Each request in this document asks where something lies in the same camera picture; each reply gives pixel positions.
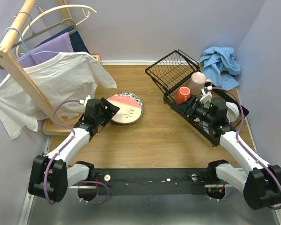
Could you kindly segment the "orange mug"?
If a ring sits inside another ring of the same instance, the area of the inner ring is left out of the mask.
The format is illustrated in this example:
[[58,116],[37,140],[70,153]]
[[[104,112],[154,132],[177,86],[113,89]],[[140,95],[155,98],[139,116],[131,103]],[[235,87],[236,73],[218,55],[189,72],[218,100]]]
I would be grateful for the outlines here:
[[181,87],[175,96],[175,103],[176,104],[181,104],[187,101],[191,96],[190,89],[188,87]]

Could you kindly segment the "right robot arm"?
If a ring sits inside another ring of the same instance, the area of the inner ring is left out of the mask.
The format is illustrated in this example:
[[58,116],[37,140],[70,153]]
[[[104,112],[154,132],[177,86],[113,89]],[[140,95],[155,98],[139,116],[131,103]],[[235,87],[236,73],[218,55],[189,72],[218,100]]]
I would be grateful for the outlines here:
[[210,183],[220,180],[229,183],[243,194],[253,210],[281,209],[281,168],[270,165],[243,142],[227,119],[225,99],[215,97],[205,107],[196,97],[191,97],[171,108],[192,125],[195,119],[206,123],[208,131],[202,128],[199,131],[215,146],[225,148],[241,165],[242,170],[238,170],[225,160],[209,163],[206,178]]

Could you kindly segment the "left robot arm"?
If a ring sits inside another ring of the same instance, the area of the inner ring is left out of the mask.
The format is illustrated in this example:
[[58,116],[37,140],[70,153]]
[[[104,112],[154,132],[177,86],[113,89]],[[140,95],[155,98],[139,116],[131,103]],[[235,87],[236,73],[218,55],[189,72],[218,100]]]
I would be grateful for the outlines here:
[[28,193],[46,199],[50,205],[60,202],[68,188],[77,183],[107,187],[95,177],[93,164],[83,161],[74,166],[68,164],[120,108],[105,98],[80,100],[79,104],[84,105],[85,112],[71,128],[69,136],[55,150],[33,160]]

